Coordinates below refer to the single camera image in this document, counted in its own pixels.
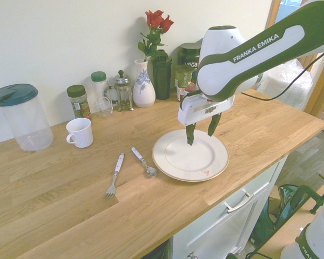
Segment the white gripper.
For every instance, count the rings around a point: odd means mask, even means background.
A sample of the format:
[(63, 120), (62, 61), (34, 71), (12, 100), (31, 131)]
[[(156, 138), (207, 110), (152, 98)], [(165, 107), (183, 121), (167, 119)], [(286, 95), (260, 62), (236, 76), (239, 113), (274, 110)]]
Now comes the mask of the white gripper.
[(184, 97), (178, 111), (178, 120), (186, 126), (187, 143), (192, 146), (196, 123), (212, 117), (207, 134), (211, 137), (220, 121), (222, 112), (229, 110), (234, 103), (234, 96), (224, 101), (210, 101), (204, 95), (196, 94)]

